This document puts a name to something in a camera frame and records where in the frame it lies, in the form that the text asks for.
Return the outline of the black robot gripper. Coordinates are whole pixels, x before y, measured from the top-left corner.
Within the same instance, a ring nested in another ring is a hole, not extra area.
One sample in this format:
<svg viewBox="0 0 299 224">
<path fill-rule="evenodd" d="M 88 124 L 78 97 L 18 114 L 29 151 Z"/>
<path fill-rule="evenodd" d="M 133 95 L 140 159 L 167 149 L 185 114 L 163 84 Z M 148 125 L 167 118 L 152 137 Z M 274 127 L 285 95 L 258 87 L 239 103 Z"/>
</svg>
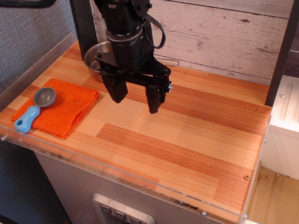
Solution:
<svg viewBox="0 0 299 224">
<path fill-rule="evenodd" d="M 109 52 L 99 51 L 94 57 L 112 100 L 120 103 L 125 98 L 127 83 L 140 85 L 145 87 L 149 112 L 157 113 L 172 90 L 171 70 L 154 57 L 154 49 L 144 37 L 109 43 Z"/>
</svg>

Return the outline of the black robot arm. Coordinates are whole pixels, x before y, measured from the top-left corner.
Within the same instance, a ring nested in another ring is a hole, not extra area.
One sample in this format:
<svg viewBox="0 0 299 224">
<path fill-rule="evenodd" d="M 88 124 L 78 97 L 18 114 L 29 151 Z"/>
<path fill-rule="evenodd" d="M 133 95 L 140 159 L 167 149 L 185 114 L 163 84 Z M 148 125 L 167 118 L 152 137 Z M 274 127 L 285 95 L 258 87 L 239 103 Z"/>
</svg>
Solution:
<svg viewBox="0 0 299 224">
<path fill-rule="evenodd" d="M 161 24 L 148 14 L 150 0 L 94 0 L 106 26 L 106 38 L 112 51 L 98 53 L 103 83 L 113 101 L 120 103 L 128 94 L 127 83 L 145 87 L 151 114 L 157 113 L 172 90 L 171 70 L 154 57 L 155 49 L 165 44 L 163 35 L 154 44 L 152 25 Z"/>
</svg>

